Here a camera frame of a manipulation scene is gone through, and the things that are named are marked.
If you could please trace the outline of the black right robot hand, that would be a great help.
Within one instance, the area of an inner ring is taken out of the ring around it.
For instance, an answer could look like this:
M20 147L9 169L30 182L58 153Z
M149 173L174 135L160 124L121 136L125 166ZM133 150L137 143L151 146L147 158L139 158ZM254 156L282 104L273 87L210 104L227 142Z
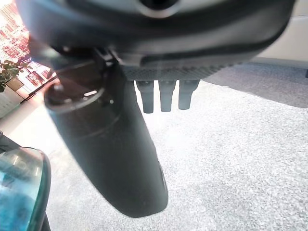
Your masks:
M163 211L168 190L143 119L190 108L201 79L274 43L293 0L18 0L32 59L59 83L44 103L88 179L119 212Z

